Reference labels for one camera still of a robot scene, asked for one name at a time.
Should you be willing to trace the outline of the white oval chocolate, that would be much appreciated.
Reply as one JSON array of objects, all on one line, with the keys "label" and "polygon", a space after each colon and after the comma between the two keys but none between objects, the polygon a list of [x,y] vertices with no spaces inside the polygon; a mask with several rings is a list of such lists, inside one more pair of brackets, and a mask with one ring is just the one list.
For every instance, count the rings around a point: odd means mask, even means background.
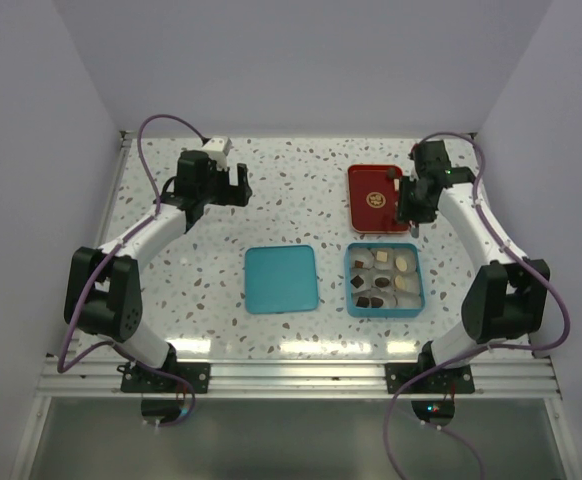
[{"label": "white oval chocolate", "polygon": [[398,268],[400,271],[402,271],[402,272],[407,272],[407,271],[409,270],[409,268],[410,268],[410,264],[409,264],[409,262],[408,262],[408,261],[406,260],[406,258],[405,258],[405,257],[403,257],[403,256],[401,256],[401,257],[398,257],[398,258],[395,260],[395,263],[396,263],[396,267],[397,267],[397,268]]},{"label": "white oval chocolate", "polygon": [[402,277],[396,277],[394,280],[395,286],[397,289],[408,291],[409,290],[409,283],[404,280]]}]

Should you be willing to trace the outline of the brown fluted cup chocolate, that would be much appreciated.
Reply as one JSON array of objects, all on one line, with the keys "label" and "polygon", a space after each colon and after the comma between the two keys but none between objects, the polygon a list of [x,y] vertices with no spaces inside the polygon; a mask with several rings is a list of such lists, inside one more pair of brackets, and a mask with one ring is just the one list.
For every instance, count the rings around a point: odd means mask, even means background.
[{"label": "brown fluted cup chocolate", "polygon": [[390,280],[384,277],[380,277],[375,280],[375,285],[379,288],[385,288],[390,285]]}]

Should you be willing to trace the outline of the dark square chocolate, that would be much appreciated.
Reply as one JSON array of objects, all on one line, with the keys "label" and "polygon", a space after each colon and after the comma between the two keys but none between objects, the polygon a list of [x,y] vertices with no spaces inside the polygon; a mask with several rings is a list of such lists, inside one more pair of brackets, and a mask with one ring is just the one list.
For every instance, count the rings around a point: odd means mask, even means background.
[{"label": "dark square chocolate", "polygon": [[360,288],[363,284],[364,281],[362,280],[361,277],[356,276],[351,280],[351,284],[355,287],[355,288]]}]

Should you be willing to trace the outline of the teal tin lid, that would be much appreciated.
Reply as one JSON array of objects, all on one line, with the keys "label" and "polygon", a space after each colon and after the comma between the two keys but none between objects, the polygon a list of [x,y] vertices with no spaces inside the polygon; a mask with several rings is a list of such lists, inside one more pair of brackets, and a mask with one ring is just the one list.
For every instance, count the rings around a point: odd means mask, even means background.
[{"label": "teal tin lid", "polygon": [[315,253],[308,245],[254,247],[244,265],[250,314],[313,311],[319,304]]}]

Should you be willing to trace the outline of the teal tin box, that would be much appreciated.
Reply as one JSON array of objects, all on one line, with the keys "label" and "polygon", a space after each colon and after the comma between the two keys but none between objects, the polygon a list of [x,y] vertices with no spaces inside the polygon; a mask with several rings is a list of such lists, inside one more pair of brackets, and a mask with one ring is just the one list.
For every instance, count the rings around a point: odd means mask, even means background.
[{"label": "teal tin box", "polygon": [[[386,252],[388,259],[380,262],[376,259],[378,252]],[[410,264],[407,272],[396,267],[395,260],[405,257]],[[355,268],[354,262],[364,262],[364,268]],[[350,244],[345,253],[345,282],[347,311],[354,317],[368,318],[414,318],[424,309],[426,300],[424,282],[418,250],[410,243],[368,243]],[[364,281],[360,288],[355,288],[351,280],[359,276]],[[377,278],[390,280],[390,285],[379,288],[375,285]],[[397,289],[396,277],[402,277],[409,283],[409,290]],[[379,298],[383,305],[373,308],[371,298]]]}]

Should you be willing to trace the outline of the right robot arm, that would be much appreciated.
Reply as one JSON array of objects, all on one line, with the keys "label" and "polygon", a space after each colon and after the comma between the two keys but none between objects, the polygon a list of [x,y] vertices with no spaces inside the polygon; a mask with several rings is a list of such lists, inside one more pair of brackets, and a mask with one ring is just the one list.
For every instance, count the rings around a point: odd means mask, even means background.
[{"label": "right robot arm", "polygon": [[540,328],[550,269],[512,241],[484,196],[481,170],[453,165],[441,135],[417,142],[409,157],[414,167],[399,181],[397,220],[416,230],[443,217],[473,267],[459,323],[428,342],[420,354],[416,379],[422,389],[435,393],[451,382],[451,369],[493,344]]}]

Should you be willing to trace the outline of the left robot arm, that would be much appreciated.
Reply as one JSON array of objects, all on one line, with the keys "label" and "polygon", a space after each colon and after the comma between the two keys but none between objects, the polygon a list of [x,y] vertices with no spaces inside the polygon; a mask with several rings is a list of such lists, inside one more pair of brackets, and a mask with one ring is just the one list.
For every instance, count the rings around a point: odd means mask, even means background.
[{"label": "left robot arm", "polygon": [[154,207],[124,233],[97,248],[81,247],[71,259],[64,319],[68,330],[98,337],[145,367],[156,392],[179,379],[173,346],[144,323],[141,274],[173,241],[185,235],[209,205],[245,207],[252,195],[248,167],[230,180],[226,148],[183,152],[176,173],[156,188]]}]

